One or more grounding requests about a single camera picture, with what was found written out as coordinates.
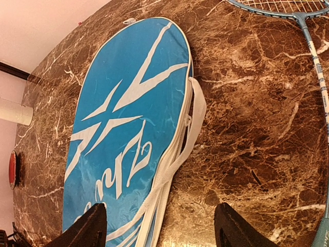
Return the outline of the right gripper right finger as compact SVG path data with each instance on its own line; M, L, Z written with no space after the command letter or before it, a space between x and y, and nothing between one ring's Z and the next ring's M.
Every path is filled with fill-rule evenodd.
M228 203L218 204L215 208L214 230L217 246L277 246L252 227Z

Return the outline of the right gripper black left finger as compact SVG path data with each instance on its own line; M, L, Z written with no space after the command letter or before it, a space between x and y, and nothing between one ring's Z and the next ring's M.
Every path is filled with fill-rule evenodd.
M106 233L106 209L103 203L97 203L50 246L105 246Z

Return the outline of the blue racket bag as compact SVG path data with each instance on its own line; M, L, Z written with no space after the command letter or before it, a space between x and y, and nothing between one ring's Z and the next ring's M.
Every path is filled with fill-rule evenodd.
M156 246L173 176L192 153L207 106L176 23L125 24L96 52L80 90L62 230L103 204L106 246Z

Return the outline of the white shuttlecock tube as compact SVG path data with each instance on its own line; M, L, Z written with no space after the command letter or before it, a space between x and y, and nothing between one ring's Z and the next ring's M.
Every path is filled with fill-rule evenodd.
M1 119L29 126L33 118L33 108L1 98Z

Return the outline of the blue badminton racket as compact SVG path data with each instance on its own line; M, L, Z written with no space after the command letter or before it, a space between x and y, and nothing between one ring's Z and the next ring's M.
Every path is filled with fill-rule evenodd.
M328 14L328 1L229 1L230 4L258 15L295 20L306 38L318 77L324 118L328 127L328 89L323 69L306 20Z

